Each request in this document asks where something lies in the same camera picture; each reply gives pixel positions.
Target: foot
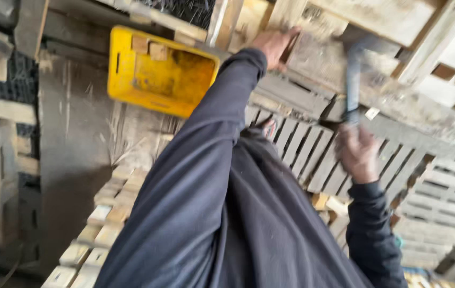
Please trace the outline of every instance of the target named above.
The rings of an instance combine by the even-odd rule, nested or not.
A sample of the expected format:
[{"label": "foot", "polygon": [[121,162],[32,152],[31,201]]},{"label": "foot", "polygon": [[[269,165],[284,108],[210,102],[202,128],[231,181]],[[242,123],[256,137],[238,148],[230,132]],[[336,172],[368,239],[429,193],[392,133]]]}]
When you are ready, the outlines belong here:
[{"label": "foot", "polygon": [[277,122],[274,119],[270,118],[258,124],[258,127],[261,129],[261,134],[263,137],[269,139],[277,130]]}]

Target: hand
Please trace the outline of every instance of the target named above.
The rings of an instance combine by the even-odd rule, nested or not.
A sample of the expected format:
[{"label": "hand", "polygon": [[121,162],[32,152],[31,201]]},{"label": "hand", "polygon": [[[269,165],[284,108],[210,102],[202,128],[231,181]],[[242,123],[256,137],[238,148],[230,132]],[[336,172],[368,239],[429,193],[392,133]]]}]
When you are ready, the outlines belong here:
[{"label": "hand", "polygon": [[283,34],[279,31],[265,31],[254,39],[252,48],[259,49],[266,56],[267,68],[279,69],[281,72],[286,71],[284,63],[279,61],[283,55],[284,49],[288,47],[289,42],[299,34],[301,28],[293,27],[288,33]]},{"label": "hand", "polygon": [[341,125],[336,139],[336,154],[343,169],[358,184],[378,180],[378,143],[373,135],[359,126]]}]

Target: dark sweatshirt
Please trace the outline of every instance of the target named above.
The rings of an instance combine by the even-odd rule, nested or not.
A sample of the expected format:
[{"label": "dark sweatshirt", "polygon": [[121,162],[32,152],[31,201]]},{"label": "dark sweatshirt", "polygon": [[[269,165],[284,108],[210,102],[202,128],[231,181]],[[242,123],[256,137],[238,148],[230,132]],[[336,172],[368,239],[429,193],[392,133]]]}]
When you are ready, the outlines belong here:
[{"label": "dark sweatshirt", "polygon": [[242,131],[265,71],[256,49],[222,65],[147,175],[96,287],[407,287],[378,182],[349,190],[348,259],[272,144]]}]

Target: yellow plastic crate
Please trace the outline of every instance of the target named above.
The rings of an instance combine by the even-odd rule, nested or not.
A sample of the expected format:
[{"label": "yellow plastic crate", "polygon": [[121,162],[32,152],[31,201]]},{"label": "yellow plastic crate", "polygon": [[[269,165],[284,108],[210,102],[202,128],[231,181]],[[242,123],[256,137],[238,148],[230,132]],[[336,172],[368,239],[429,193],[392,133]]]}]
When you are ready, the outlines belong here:
[{"label": "yellow plastic crate", "polygon": [[[144,38],[147,54],[145,44],[140,45]],[[160,60],[152,60],[149,50],[158,44],[167,50]],[[216,56],[199,49],[116,26],[110,33],[108,94],[118,101],[188,118],[213,84],[219,65]]]}]

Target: dark sleeve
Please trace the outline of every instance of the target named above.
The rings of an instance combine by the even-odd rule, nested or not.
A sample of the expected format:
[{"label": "dark sleeve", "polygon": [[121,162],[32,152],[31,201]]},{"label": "dark sleeve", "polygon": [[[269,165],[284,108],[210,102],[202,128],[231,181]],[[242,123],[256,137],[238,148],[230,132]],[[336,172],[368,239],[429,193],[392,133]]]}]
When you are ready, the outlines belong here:
[{"label": "dark sleeve", "polygon": [[256,49],[222,65],[148,173],[96,288],[184,287],[215,277],[233,145],[250,92],[265,71],[265,55]]},{"label": "dark sleeve", "polygon": [[407,287],[379,182],[354,184],[348,193],[353,198],[346,233],[350,258],[375,287]]}]

